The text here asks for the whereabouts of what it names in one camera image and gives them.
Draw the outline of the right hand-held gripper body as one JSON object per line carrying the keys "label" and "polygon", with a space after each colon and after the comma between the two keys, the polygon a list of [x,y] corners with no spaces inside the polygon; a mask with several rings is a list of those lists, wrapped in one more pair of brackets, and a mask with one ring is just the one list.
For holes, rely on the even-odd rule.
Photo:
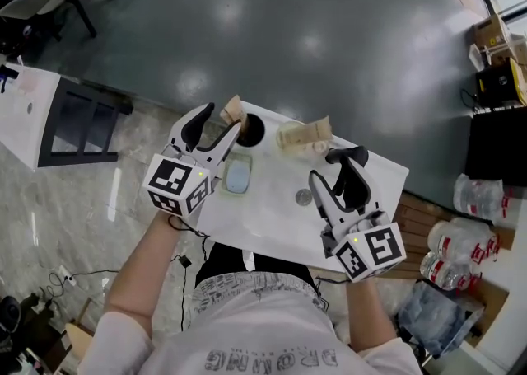
{"label": "right hand-held gripper body", "polygon": [[380,210],[354,223],[327,226],[321,238],[325,256],[336,258],[352,283],[384,274],[406,259],[398,224]]}

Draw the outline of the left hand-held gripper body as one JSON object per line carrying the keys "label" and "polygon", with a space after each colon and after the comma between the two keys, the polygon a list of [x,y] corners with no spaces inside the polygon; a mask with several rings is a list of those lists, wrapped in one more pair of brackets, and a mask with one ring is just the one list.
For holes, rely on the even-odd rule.
{"label": "left hand-held gripper body", "polygon": [[153,156],[142,186],[161,211],[189,218],[212,193],[217,154],[195,148],[187,152],[172,143]]}

